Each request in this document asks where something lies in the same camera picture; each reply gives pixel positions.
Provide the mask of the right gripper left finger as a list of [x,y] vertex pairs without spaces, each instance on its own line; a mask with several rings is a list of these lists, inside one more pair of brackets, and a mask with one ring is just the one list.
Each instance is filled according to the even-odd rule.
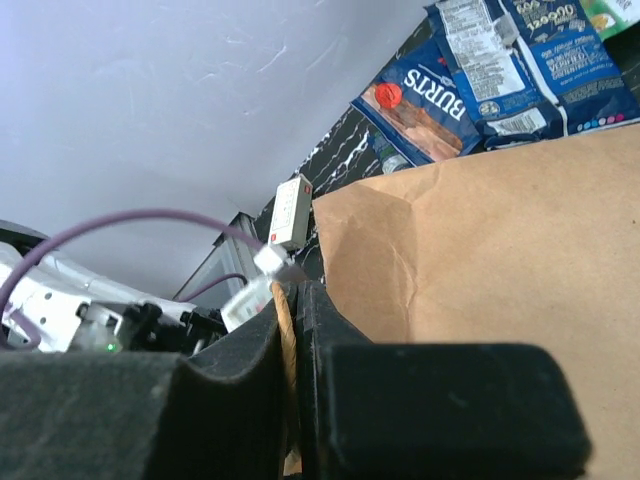
[[1,357],[5,479],[278,479],[284,445],[273,306],[193,358]]

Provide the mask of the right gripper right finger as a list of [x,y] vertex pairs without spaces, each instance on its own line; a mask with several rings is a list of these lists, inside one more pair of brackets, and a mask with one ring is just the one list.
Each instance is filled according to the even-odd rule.
[[523,343],[375,343],[325,287],[297,289],[306,479],[575,479],[590,438],[570,385]]

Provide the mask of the brown paper bag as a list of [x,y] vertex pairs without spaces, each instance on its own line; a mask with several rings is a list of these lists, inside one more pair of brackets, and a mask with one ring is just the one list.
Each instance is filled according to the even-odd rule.
[[523,341],[561,364],[593,479],[639,475],[639,129],[362,180],[313,203],[329,295],[377,341]]

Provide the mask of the blue Burts crisps packet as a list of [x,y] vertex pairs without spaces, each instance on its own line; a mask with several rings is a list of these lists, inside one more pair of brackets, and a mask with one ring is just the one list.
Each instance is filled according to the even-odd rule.
[[392,61],[352,106],[414,166],[468,155],[482,141],[432,38]]

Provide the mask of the dark blue nutrition-label packet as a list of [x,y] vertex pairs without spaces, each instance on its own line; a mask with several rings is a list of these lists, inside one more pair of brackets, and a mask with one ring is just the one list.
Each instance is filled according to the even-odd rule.
[[425,10],[485,149],[638,122],[638,101],[579,2],[433,1]]

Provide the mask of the blue snack packet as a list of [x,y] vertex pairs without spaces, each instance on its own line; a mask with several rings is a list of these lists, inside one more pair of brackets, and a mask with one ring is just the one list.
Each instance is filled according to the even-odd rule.
[[413,167],[380,132],[375,131],[372,133],[368,139],[368,143],[378,159],[384,174],[391,174]]

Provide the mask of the green white snack bag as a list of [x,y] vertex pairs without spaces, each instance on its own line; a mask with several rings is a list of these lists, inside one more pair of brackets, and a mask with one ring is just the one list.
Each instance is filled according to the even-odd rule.
[[581,0],[581,5],[602,40],[639,22],[639,0]]

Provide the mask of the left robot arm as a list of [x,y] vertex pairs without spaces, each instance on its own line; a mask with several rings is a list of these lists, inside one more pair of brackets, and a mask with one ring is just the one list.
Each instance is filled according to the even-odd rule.
[[58,250],[29,269],[1,315],[4,350],[191,356],[226,333],[217,310],[145,294],[97,275]]

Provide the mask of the small white box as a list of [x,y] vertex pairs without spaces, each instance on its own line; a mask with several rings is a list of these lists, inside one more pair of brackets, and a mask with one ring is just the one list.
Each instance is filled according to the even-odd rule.
[[307,241],[312,193],[313,186],[304,175],[278,186],[268,237],[270,244],[280,245],[287,251],[304,247]]

